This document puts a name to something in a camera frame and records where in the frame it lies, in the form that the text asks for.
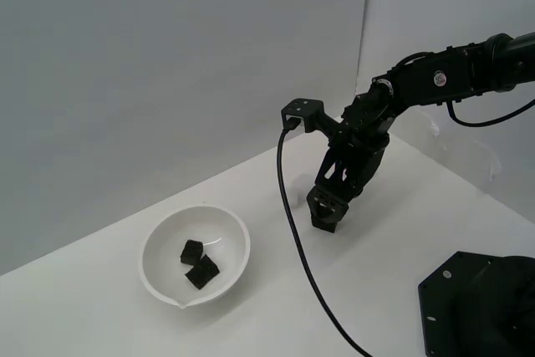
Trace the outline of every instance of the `robotic arm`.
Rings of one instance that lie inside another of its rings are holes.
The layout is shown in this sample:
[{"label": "robotic arm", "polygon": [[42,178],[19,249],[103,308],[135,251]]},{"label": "robotic arm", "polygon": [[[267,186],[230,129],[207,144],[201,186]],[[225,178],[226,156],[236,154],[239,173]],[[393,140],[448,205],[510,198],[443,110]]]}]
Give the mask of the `robotic arm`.
[{"label": "robotic arm", "polygon": [[335,231],[349,202],[377,171],[395,118],[411,106],[446,103],[451,118],[459,124],[492,125],[518,115],[535,101],[500,119],[475,124],[458,120],[453,102],[490,91],[510,91],[534,80],[535,33],[515,39],[501,33],[483,43],[408,56],[372,79],[369,91],[357,95],[344,109],[341,123],[325,114],[320,100],[290,102],[282,110],[284,128],[291,130],[290,119],[299,118],[305,132],[319,130],[329,139],[329,150],[307,196],[312,224]]}]

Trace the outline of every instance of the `white backdrop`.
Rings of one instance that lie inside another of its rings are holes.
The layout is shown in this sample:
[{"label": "white backdrop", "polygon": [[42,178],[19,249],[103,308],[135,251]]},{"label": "white backdrop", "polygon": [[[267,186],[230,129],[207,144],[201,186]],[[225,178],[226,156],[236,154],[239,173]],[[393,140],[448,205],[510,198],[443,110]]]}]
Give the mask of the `white backdrop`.
[{"label": "white backdrop", "polygon": [[291,99],[353,97],[364,0],[0,5],[0,274],[274,146]]},{"label": "white backdrop", "polygon": [[[368,0],[358,91],[408,54],[533,31],[535,0]],[[464,100],[456,111],[467,121],[488,120],[533,98],[535,84],[525,84],[512,93]],[[535,221],[533,126],[535,110],[494,127],[468,129],[451,122],[445,106],[427,106],[403,115],[393,132]]]}]

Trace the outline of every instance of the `white tabletop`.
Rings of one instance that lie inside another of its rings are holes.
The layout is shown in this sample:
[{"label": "white tabletop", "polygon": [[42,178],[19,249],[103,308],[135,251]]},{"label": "white tabletop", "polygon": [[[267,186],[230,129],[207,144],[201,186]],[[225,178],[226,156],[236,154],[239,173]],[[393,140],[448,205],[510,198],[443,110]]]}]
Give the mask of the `white tabletop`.
[{"label": "white tabletop", "polygon": [[[338,231],[312,228],[304,197],[325,150],[319,134],[290,140],[285,179],[319,287],[373,355],[425,355],[416,287],[455,251],[535,257],[535,225],[396,138]],[[1,276],[0,354],[355,355],[303,274],[276,180],[270,150]],[[229,294],[180,310],[145,290],[138,253],[160,219],[203,201],[243,219],[251,258]]]}]

